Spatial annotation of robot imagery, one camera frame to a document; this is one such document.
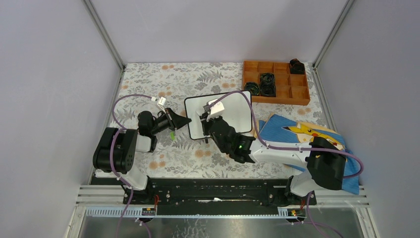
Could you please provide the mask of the small whiteboard black frame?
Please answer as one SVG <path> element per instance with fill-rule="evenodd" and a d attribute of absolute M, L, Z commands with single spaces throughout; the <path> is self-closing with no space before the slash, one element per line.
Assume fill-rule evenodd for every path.
<path fill-rule="evenodd" d="M 221 116 L 239 133 L 247 133 L 253 129 L 252 113 L 247 103 L 247 101 L 252 100 L 252 96 L 248 91 L 244 90 L 243 93 L 243 95 L 234 93 L 221 100 L 225 108 Z M 192 140 L 202 140 L 206 138 L 206 136 L 203 135 L 200 118 L 197 116 L 196 112 L 203 114 L 203 106 L 206 105 L 208 101 L 218 99 L 223 95 L 225 95 L 225 93 L 193 96 L 184 100 L 186 117 L 192 120 L 188 124 L 189 135 Z"/>

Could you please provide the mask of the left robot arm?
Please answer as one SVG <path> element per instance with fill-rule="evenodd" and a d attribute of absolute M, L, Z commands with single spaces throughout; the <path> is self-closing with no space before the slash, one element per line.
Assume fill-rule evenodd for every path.
<path fill-rule="evenodd" d="M 93 166 L 96 170 L 114 174 L 129 189 L 135 190 L 134 196 L 139 202 L 147 204 L 152 201 L 154 191 L 147 186 L 149 177 L 134 167 L 135 153 L 153 152 L 158 133 L 181 129 L 192 120 L 170 108 L 160 111 L 157 117 L 142 111 L 137 119 L 137 129 L 107 127 L 104 130 L 93 155 Z"/>

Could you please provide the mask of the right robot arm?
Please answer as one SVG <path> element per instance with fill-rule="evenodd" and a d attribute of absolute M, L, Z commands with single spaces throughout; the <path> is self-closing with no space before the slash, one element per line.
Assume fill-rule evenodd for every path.
<path fill-rule="evenodd" d="M 221 116 L 201 116 L 200 121 L 204 136 L 238 163 L 278 163 L 304 169 L 288 179 L 283 191 L 268 192 L 269 203 L 299 205 L 314 190 L 342 189 L 346 158 L 322 137 L 304 143 L 264 142 L 236 132 Z"/>

